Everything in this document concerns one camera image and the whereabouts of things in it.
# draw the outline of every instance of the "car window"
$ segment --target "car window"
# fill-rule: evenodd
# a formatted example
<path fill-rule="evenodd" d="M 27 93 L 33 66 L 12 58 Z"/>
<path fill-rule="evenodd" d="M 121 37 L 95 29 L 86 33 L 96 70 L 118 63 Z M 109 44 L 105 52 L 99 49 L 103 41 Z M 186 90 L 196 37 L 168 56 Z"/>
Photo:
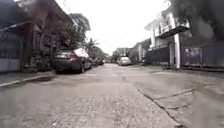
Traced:
<path fill-rule="evenodd" d="M 129 61 L 130 59 L 128 57 L 122 57 L 121 60 L 123 60 L 123 61 Z"/>
<path fill-rule="evenodd" d="M 83 56 L 83 53 L 82 53 L 82 50 L 81 50 L 81 49 L 77 49 L 77 50 L 75 50 L 75 54 L 76 54 L 77 56 Z"/>

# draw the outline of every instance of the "street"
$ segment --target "street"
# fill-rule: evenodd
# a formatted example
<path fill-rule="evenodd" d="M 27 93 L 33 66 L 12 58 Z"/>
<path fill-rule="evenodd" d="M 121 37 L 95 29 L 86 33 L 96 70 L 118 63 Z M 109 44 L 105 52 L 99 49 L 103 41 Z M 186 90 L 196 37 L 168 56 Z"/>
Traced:
<path fill-rule="evenodd" d="M 221 85 L 209 75 L 107 64 L 1 89 L 0 128 L 221 128 Z"/>

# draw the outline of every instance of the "roof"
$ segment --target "roof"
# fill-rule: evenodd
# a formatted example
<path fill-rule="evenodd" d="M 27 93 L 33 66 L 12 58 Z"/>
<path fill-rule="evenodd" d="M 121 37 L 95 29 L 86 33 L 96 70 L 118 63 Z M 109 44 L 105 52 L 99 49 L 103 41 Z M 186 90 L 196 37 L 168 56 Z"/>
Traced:
<path fill-rule="evenodd" d="M 41 3 L 57 14 L 62 21 L 73 23 L 72 19 L 61 9 L 55 0 L 19 0 L 17 3 L 31 17 L 35 17 L 32 14 L 35 5 Z"/>
<path fill-rule="evenodd" d="M 28 21 L 29 16 L 13 0 L 0 0 L 0 28 Z"/>

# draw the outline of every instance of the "car rear light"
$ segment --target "car rear light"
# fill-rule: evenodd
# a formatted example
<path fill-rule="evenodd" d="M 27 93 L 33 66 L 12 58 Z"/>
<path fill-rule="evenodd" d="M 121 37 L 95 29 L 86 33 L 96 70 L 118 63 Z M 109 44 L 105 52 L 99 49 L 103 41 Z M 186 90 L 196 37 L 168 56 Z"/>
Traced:
<path fill-rule="evenodd" d="M 78 58 L 78 56 L 74 52 L 70 53 L 68 56 L 69 58 Z"/>

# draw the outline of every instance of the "overcast sky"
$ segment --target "overcast sky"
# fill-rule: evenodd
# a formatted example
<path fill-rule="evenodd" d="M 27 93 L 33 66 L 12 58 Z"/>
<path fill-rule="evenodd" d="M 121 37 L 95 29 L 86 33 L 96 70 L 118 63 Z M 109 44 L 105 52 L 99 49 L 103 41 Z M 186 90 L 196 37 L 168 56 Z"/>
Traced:
<path fill-rule="evenodd" d="M 96 39 L 104 52 L 112 54 L 118 47 L 133 47 L 150 37 L 144 27 L 159 13 L 164 0 L 57 1 L 67 13 L 86 16 L 91 25 L 87 36 Z"/>

